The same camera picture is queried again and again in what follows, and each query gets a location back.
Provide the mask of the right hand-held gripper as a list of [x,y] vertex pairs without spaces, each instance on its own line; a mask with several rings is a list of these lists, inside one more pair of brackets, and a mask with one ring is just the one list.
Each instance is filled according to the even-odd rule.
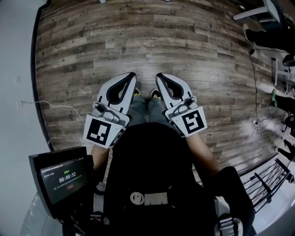
[[156,84],[165,107],[165,116],[169,124],[181,137],[189,137],[207,128],[203,107],[189,85],[175,75],[158,73]]

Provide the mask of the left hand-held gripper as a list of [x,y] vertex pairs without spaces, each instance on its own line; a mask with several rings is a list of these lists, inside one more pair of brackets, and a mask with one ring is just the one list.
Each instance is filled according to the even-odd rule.
[[136,87],[134,72],[120,74],[104,83],[86,116],[83,139],[103,148],[112,148],[126,130]]

